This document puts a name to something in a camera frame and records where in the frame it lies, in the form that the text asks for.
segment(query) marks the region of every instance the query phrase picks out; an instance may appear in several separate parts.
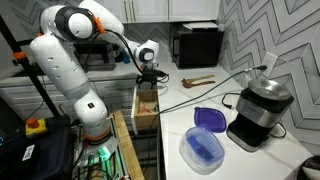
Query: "blue plastic lid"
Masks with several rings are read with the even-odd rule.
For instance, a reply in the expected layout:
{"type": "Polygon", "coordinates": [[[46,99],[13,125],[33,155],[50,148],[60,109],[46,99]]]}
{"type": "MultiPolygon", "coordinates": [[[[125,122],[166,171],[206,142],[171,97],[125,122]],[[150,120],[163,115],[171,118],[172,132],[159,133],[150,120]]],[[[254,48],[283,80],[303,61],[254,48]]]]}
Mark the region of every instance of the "blue plastic lid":
{"type": "Polygon", "coordinates": [[[226,118],[217,109],[195,108],[194,123],[196,126],[208,127],[212,132],[221,133],[227,128],[226,118]]]}
{"type": "Polygon", "coordinates": [[[224,150],[216,136],[203,127],[193,127],[186,132],[186,140],[197,159],[212,164],[224,158],[224,150]]]}

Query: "white countertop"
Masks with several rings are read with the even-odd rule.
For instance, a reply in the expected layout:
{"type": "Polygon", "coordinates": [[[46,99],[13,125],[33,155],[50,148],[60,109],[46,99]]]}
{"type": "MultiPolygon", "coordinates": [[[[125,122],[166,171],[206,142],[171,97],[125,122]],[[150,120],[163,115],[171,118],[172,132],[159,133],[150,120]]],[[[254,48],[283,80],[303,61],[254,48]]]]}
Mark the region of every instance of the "white countertop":
{"type": "MultiPolygon", "coordinates": [[[[206,69],[177,70],[175,66],[168,65],[164,69],[167,73],[170,73],[170,81],[167,84],[158,85],[161,110],[196,97],[229,77],[229,74],[220,66],[206,69]],[[181,80],[183,78],[194,78],[210,74],[215,75],[216,84],[191,89],[182,87],[181,80]]],[[[208,107],[218,109],[223,112],[227,124],[229,124],[236,118],[237,112],[236,110],[225,108],[221,104],[221,99],[226,92],[240,92],[241,89],[242,87],[231,79],[198,100],[197,103],[173,112],[161,114],[167,179],[292,179],[295,176],[294,169],[312,156],[290,133],[284,139],[269,138],[266,144],[257,152],[249,153],[229,139],[226,132],[223,132],[215,134],[225,150],[222,166],[209,175],[200,175],[194,172],[179,153],[179,143],[182,135],[189,128],[195,126],[193,119],[194,108],[208,107]],[[213,98],[201,102],[201,100],[208,97],[213,98]]],[[[225,102],[235,106],[237,99],[237,96],[230,95],[227,96],[225,102]]]]}

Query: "container lid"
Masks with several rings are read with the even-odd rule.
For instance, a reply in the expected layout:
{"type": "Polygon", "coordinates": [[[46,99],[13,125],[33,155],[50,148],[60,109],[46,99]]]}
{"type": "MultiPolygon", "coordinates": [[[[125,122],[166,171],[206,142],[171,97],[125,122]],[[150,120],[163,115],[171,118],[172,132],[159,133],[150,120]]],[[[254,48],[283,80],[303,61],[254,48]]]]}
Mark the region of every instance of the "container lid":
{"type": "Polygon", "coordinates": [[[219,140],[204,127],[190,128],[180,142],[179,151],[186,163],[200,174],[217,169],[225,155],[219,140]]]}
{"type": "Polygon", "coordinates": [[[212,132],[221,133],[227,128],[226,118],[217,109],[195,108],[194,123],[196,126],[206,126],[212,132]]]}

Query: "electronics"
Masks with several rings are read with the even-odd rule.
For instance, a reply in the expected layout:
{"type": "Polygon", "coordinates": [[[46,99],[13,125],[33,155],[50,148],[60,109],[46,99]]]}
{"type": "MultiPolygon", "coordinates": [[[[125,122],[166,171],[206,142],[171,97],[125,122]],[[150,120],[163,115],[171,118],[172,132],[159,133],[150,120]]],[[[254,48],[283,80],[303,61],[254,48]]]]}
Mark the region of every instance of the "electronics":
{"type": "Polygon", "coordinates": [[[0,146],[0,179],[71,179],[73,141],[67,116],[46,119],[48,132],[33,139],[20,132],[0,146]]]}
{"type": "Polygon", "coordinates": [[[244,150],[257,151],[293,100],[290,91],[275,81],[251,80],[240,94],[238,116],[227,135],[244,150]]]}
{"type": "Polygon", "coordinates": [[[173,23],[169,36],[172,59],[179,69],[217,65],[223,38],[218,28],[190,30],[181,23],[173,23]]]}

